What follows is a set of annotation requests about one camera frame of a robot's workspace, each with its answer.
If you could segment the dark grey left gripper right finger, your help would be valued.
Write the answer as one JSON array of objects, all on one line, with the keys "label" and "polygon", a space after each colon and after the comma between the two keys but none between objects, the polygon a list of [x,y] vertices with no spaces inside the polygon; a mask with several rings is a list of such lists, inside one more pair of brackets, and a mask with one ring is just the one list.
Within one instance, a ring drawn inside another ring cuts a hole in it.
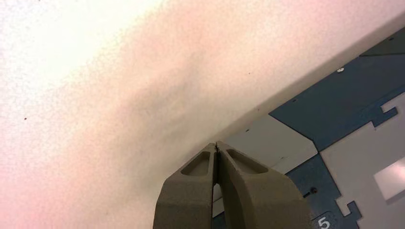
[{"label": "dark grey left gripper right finger", "polygon": [[296,185],[218,141],[218,184],[230,229],[310,229],[310,210]]}]

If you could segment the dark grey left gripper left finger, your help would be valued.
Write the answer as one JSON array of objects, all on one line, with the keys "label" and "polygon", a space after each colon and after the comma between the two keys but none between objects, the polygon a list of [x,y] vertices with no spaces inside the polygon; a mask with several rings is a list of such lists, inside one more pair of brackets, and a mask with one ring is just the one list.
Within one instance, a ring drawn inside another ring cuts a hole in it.
[{"label": "dark grey left gripper left finger", "polygon": [[210,229],[217,151],[209,143],[169,176],[161,188],[154,214],[155,229]]}]

